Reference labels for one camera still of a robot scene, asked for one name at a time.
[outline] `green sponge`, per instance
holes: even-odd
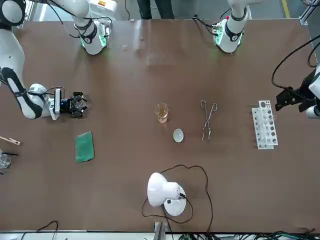
[[[92,132],[88,131],[75,137],[75,162],[87,162],[95,157]]]

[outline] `black pants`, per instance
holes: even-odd
[[[152,19],[150,0],[137,0],[142,19]],[[175,19],[172,11],[171,0],[155,0],[162,19]]]

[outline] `desk lamp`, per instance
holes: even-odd
[[[186,208],[187,200],[184,189],[176,182],[168,182],[160,173],[153,173],[149,178],[147,196],[151,206],[164,205],[171,216],[179,216]]]

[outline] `table surface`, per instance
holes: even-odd
[[[298,106],[277,112],[279,146],[257,150],[252,105],[281,91],[271,84],[275,66],[309,39],[297,19],[249,20],[233,54],[217,49],[192,20],[117,21],[108,49],[88,55],[58,22],[28,23],[17,33],[25,51],[24,83],[83,91],[89,111],[26,119],[6,86],[0,89],[4,151],[20,153],[0,176],[0,230],[35,230],[51,220],[60,230],[152,231],[142,204],[153,172],[178,164],[201,165],[208,174],[214,232],[320,230],[319,121]],[[286,61],[275,81],[299,87],[311,69],[308,46]],[[201,142],[201,100],[218,103],[212,136]],[[169,121],[154,114],[169,106]],[[178,144],[173,132],[181,128]],[[75,161],[75,137],[92,131],[95,158]],[[210,221],[205,176],[199,169],[165,174],[186,191],[194,208],[174,231],[204,232]],[[146,206],[145,214],[162,214]],[[187,219],[190,210],[177,220]]]

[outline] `white robotic arm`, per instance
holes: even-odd
[[[213,27],[213,40],[225,53],[233,53],[241,42],[244,27],[248,19],[248,5],[263,0],[227,0],[231,7],[228,19],[223,19]]]
[[[276,96],[275,110],[295,104],[300,104],[299,112],[306,111],[309,119],[320,119],[320,65],[305,77],[301,87],[287,87]]]
[[[43,3],[42,0],[35,0],[35,2]],[[98,31],[99,23],[90,19],[88,2],[56,0],[55,3],[72,13],[85,50],[91,55],[98,54],[106,44]],[[61,113],[82,117],[83,111],[87,108],[82,92],[74,92],[71,98],[62,99],[61,89],[55,90],[54,98],[49,98],[46,88],[40,84],[32,84],[29,90],[26,89],[22,80],[25,55],[12,31],[12,27],[23,23],[25,8],[24,0],[0,0],[1,81],[8,85],[23,115],[28,119],[51,116],[56,120]]]

